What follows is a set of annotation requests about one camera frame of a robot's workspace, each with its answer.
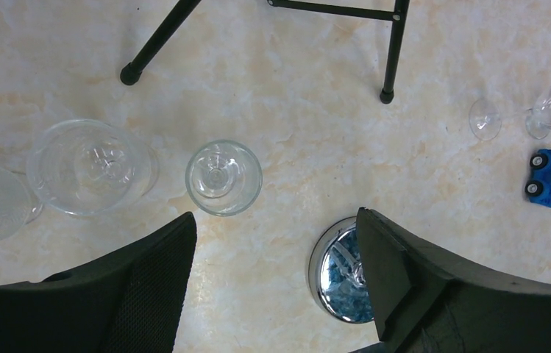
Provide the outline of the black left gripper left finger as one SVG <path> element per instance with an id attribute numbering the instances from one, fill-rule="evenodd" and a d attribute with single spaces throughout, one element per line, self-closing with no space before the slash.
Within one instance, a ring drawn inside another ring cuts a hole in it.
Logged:
<path id="1" fill-rule="evenodd" d="M 0 352 L 171 352 L 196 241 L 188 212 L 41 282 L 0 285 Z"/>

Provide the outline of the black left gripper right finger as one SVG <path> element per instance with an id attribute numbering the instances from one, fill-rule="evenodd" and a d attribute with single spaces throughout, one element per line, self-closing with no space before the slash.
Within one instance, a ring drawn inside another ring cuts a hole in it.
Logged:
<path id="1" fill-rule="evenodd" d="M 360 208 L 357 239 L 386 352 L 551 352 L 551 284 L 485 267 Z"/>

